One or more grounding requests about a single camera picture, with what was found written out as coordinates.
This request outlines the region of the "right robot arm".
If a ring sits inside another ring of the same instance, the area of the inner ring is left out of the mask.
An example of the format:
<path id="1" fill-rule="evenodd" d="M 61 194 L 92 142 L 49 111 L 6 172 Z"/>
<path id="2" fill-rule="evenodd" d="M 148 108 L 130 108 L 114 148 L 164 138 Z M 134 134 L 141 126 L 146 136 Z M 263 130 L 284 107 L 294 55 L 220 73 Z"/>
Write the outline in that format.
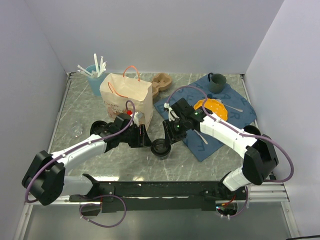
<path id="1" fill-rule="evenodd" d="M 261 185 L 278 165 L 275 148 L 267 136 L 239 129 L 203 106 L 194 109 L 184 98 L 163 106 L 168 112 L 168 119 L 163 121 L 166 145 L 183 140 L 187 131 L 193 130 L 217 139 L 243 159 L 241 167 L 220 181 L 218 192 L 223 199 L 232 198 L 236 190 L 249 184 Z"/>

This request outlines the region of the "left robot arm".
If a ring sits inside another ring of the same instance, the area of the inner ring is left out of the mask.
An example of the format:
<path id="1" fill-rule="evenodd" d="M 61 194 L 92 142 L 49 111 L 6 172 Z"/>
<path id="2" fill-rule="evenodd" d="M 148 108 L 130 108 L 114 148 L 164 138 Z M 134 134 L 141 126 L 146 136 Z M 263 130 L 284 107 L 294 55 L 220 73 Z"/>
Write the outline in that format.
<path id="1" fill-rule="evenodd" d="M 120 143 L 126 143 L 130 148 L 150 147 L 152 142 L 142 123 L 142 116 L 141 112 L 128 111 L 119 114 L 113 122 L 95 121 L 87 139 L 53 153 L 38 152 L 22 179 L 22 186 L 43 206 L 61 196 L 71 195 L 81 195 L 87 201 L 94 201 L 99 195 L 99 182 L 88 174 L 72 177 L 68 173 Z"/>

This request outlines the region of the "black coffee cup lid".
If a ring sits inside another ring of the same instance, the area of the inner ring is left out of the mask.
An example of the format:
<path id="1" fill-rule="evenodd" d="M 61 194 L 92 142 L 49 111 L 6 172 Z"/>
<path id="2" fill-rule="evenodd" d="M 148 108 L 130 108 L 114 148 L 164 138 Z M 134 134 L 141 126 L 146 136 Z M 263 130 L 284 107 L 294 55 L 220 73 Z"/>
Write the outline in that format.
<path id="1" fill-rule="evenodd" d="M 171 145 L 166 143 L 164 138 L 158 138 L 154 140 L 150 147 L 151 152 L 154 153 L 164 153 L 167 151 L 171 151 Z"/>

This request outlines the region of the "dark takeout coffee cup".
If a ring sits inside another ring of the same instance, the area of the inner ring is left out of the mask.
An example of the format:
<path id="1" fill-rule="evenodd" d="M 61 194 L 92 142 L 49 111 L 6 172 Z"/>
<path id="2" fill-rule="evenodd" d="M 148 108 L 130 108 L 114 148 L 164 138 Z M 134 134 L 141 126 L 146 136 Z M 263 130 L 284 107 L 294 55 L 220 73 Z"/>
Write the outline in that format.
<path id="1" fill-rule="evenodd" d="M 170 151 L 166 151 L 166 152 L 163 152 L 163 153 L 159 153 L 159 152 L 154 152 L 153 154 L 155 155 L 155 157 L 158 159 L 158 160 L 165 160 L 169 157 L 170 155 Z"/>

